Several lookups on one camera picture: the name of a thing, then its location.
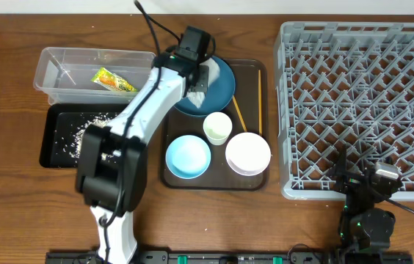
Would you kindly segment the white napkin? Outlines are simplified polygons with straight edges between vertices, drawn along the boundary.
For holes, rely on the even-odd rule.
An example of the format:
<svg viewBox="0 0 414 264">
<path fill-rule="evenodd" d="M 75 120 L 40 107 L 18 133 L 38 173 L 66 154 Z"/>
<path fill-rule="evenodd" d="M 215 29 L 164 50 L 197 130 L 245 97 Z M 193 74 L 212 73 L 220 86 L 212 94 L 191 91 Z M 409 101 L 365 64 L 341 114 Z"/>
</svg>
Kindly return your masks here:
<svg viewBox="0 0 414 264">
<path fill-rule="evenodd" d="M 200 64 L 200 75 L 197 82 L 191 85 L 186 98 L 198 109 L 206 98 L 210 86 L 219 78 L 219 65 L 212 59 Z"/>
</svg>

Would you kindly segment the white paper cup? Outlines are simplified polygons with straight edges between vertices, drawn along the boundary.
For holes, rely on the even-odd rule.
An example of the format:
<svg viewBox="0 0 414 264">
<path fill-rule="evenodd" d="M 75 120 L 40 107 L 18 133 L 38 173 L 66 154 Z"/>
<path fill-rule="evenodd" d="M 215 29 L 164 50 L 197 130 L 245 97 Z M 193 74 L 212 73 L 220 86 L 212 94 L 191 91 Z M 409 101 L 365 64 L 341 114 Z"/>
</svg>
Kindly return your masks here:
<svg viewBox="0 0 414 264">
<path fill-rule="evenodd" d="M 233 129 L 230 117 L 222 112 L 209 114 L 203 121 L 203 131 L 209 142 L 220 146 L 224 144 Z"/>
</svg>

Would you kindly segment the yellow green snack wrapper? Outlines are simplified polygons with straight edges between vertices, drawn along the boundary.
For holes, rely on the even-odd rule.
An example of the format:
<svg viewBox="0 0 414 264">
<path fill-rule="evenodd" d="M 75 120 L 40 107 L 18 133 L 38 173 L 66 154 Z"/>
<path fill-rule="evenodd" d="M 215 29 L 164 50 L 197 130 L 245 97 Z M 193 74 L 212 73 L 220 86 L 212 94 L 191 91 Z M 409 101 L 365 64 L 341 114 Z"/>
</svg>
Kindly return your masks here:
<svg viewBox="0 0 414 264">
<path fill-rule="evenodd" d="M 119 75 L 101 67 L 98 72 L 91 78 L 91 82 L 101 85 L 107 90 L 113 92 L 137 92 L 138 89 L 132 86 Z"/>
</svg>

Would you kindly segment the light blue bowl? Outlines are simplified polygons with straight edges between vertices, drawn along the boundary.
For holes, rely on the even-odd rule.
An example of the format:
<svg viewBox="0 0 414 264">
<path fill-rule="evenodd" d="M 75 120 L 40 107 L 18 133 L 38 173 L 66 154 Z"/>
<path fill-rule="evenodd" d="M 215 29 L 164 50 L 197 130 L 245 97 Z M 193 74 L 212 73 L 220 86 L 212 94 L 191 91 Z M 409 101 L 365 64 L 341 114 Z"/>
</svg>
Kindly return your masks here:
<svg viewBox="0 0 414 264">
<path fill-rule="evenodd" d="M 184 135 L 173 140 L 165 153 L 169 171 L 184 180 L 201 176 L 210 166 L 211 151 L 198 136 Z"/>
</svg>

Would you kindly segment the rice leftovers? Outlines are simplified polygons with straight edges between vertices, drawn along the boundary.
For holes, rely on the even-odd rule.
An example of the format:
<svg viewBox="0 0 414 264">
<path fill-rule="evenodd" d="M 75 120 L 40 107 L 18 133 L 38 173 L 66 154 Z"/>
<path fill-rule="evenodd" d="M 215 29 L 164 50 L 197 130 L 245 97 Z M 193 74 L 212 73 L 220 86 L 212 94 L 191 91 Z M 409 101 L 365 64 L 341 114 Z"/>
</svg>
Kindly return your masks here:
<svg viewBox="0 0 414 264">
<path fill-rule="evenodd" d="M 61 114 L 54 130 L 53 154 L 70 165 L 76 164 L 86 128 L 90 125 L 102 128 L 113 117 L 115 114 L 109 112 Z"/>
</svg>

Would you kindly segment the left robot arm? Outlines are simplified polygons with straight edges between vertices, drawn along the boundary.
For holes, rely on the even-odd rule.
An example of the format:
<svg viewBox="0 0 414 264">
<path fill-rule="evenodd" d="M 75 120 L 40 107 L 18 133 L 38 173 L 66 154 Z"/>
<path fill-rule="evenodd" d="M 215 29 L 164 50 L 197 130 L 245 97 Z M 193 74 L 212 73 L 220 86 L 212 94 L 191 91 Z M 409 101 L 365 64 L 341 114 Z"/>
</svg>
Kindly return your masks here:
<svg viewBox="0 0 414 264">
<path fill-rule="evenodd" d="M 137 250 L 133 212 L 146 187 L 147 145 L 168 111 L 187 98 L 203 105 L 219 77 L 216 43 L 189 26 L 177 45 L 158 52 L 145 85 L 107 125 L 89 125 L 82 137 L 76 190 L 98 225 L 102 263 L 129 263 Z"/>
</svg>

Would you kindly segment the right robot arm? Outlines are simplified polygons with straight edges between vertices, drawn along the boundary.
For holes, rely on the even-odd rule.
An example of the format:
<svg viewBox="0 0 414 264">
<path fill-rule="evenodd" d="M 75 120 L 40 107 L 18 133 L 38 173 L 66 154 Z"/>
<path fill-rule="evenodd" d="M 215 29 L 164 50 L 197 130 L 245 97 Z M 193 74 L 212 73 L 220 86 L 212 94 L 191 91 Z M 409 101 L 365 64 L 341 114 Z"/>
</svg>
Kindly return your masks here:
<svg viewBox="0 0 414 264">
<path fill-rule="evenodd" d="M 375 205 L 390 198 L 402 186 L 399 170 L 391 160 L 376 162 L 363 172 L 347 169 L 346 149 L 327 172 L 335 181 L 332 190 L 345 195 L 338 225 L 341 245 L 328 252 L 324 263 L 384 263 L 396 217 Z"/>
</svg>

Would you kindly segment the grey plastic dishwasher rack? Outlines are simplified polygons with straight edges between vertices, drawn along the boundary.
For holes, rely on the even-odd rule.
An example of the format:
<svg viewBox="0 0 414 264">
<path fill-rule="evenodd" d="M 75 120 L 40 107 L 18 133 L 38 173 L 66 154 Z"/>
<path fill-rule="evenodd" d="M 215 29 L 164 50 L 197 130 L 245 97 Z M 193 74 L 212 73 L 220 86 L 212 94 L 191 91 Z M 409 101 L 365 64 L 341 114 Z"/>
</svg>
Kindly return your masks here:
<svg viewBox="0 0 414 264">
<path fill-rule="evenodd" d="M 275 45 L 280 191 L 341 200 L 328 170 L 392 160 L 414 202 L 414 23 L 285 22 Z"/>
</svg>

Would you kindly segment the dark blue plate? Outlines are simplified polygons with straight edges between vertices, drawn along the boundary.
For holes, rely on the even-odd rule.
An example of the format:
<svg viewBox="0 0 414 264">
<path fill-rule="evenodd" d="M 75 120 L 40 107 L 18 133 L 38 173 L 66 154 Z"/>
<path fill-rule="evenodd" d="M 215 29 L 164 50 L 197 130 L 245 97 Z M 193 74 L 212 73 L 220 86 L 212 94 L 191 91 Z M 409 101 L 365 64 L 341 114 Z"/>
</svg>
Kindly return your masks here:
<svg viewBox="0 0 414 264">
<path fill-rule="evenodd" d="M 189 99 L 184 98 L 174 105 L 177 110 L 189 116 L 204 117 L 223 110 L 230 103 L 236 89 L 235 76 L 224 60 L 216 56 L 213 60 L 219 65 L 219 77 L 208 88 L 201 107 L 197 108 Z"/>
</svg>

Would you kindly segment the dark brown serving tray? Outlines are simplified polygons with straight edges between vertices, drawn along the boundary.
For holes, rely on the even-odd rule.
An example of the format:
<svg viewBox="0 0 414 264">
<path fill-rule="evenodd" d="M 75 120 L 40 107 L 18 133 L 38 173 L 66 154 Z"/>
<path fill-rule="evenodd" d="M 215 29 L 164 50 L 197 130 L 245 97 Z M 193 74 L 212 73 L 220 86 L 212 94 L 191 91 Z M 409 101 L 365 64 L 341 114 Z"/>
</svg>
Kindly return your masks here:
<svg viewBox="0 0 414 264">
<path fill-rule="evenodd" d="M 258 71 L 261 70 L 262 82 L 262 137 L 268 138 L 267 119 L 267 73 L 265 66 L 254 59 L 223 59 L 233 71 L 236 79 L 235 97 L 247 132 L 258 133 Z M 244 132 L 236 113 L 233 100 L 222 110 L 233 122 L 235 136 Z M 165 153 L 169 144 L 185 134 L 206 139 L 203 132 L 203 118 L 193 117 L 173 108 L 163 124 L 163 145 L 161 151 L 160 179 L 169 188 L 215 190 L 215 191 L 257 191 L 267 182 L 269 170 L 265 169 L 256 176 L 247 177 L 234 172 L 225 160 L 225 145 L 210 145 L 211 163 L 209 168 L 199 177 L 184 180 L 173 175 L 165 163 Z"/>
</svg>

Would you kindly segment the pink white bowl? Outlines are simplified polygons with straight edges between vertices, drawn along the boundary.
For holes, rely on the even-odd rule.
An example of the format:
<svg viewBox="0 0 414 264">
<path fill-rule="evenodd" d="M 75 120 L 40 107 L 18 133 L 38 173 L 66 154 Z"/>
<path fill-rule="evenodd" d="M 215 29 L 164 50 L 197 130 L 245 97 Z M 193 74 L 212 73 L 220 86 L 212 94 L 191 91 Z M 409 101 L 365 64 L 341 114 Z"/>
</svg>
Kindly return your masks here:
<svg viewBox="0 0 414 264">
<path fill-rule="evenodd" d="M 268 167 L 271 157 L 267 141 L 256 133 L 239 133 L 225 148 L 228 166 L 237 174 L 247 177 L 262 173 Z"/>
</svg>

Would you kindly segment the clear plastic bin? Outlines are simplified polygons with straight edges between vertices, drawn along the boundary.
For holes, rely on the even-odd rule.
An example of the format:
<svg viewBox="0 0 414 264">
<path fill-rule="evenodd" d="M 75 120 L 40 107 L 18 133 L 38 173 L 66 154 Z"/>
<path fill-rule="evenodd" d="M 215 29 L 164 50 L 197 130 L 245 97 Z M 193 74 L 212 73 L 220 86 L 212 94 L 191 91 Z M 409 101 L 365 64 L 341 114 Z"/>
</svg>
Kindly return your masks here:
<svg viewBox="0 0 414 264">
<path fill-rule="evenodd" d="M 92 81 L 102 68 L 140 90 L 148 80 L 155 54 L 98 48 L 47 47 L 40 55 L 34 88 L 55 103 L 128 103 L 134 92 L 111 91 Z"/>
</svg>

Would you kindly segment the black plastic tray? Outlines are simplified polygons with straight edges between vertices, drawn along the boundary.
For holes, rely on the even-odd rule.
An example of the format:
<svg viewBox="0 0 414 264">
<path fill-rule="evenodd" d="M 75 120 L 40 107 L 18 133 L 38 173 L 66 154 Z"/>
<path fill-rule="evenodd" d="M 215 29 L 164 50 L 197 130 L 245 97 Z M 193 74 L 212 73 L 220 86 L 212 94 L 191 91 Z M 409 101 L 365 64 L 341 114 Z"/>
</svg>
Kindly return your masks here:
<svg viewBox="0 0 414 264">
<path fill-rule="evenodd" d="M 83 133 L 89 125 L 105 126 L 125 104 L 57 103 L 48 109 L 40 165 L 45 168 L 77 167 Z"/>
</svg>

